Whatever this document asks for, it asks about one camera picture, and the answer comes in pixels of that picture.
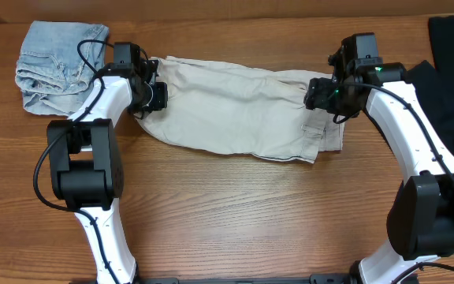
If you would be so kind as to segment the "beige khaki shorts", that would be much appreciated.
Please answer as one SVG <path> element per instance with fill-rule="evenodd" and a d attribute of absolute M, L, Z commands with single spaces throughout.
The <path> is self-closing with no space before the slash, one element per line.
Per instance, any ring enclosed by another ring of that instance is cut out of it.
<path fill-rule="evenodd" d="M 167 107 L 139 124 L 175 146 L 313 163 L 319 152 L 343 147 L 344 126 L 303 103 L 310 81 L 323 76 L 168 56 L 158 66 L 158 81 L 168 89 Z"/>

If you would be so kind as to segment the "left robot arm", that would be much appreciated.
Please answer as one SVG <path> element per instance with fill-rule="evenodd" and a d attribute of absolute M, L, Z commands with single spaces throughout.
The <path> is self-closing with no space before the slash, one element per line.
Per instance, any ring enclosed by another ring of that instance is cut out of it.
<path fill-rule="evenodd" d="M 141 120 L 167 107 L 158 61 L 134 43 L 114 43 L 113 61 L 94 71 L 93 89 L 65 120 L 47 126 L 48 145 L 37 162 L 50 164 L 54 195 L 84 230 L 96 265 L 96 283 L 139 283 L 141 277 L 121 222 L 124 189 L 115 126 L 124 112 Z"/>

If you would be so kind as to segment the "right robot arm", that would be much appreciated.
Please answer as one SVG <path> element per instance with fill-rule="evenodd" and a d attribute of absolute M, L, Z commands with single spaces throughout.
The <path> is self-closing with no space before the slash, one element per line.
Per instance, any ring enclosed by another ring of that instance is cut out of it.
<path fill-rule="evenodd" d="M 309 83 L 304 105 L 336 124 L 364 113 L 404 176 L 390 209 L 388 238 L 346 274 L 313 274 L 313 283 L 415 283 L 417 271 L 454 254 L 454 155 L 443 144 L 399 63 L 386 63 L 373 33 L 342 40 L 329 56 L 333 75 Z"/>

